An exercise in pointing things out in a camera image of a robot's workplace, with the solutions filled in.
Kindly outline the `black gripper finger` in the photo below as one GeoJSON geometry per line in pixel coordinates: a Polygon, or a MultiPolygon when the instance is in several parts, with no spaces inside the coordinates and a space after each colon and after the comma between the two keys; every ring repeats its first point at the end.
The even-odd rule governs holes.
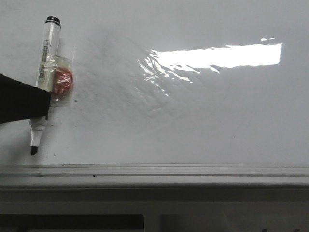
{"type": "Polygon", "coordinates": [[[0,122],[8,123],[48,115],[51,93],[0,75],[0,122]]]}

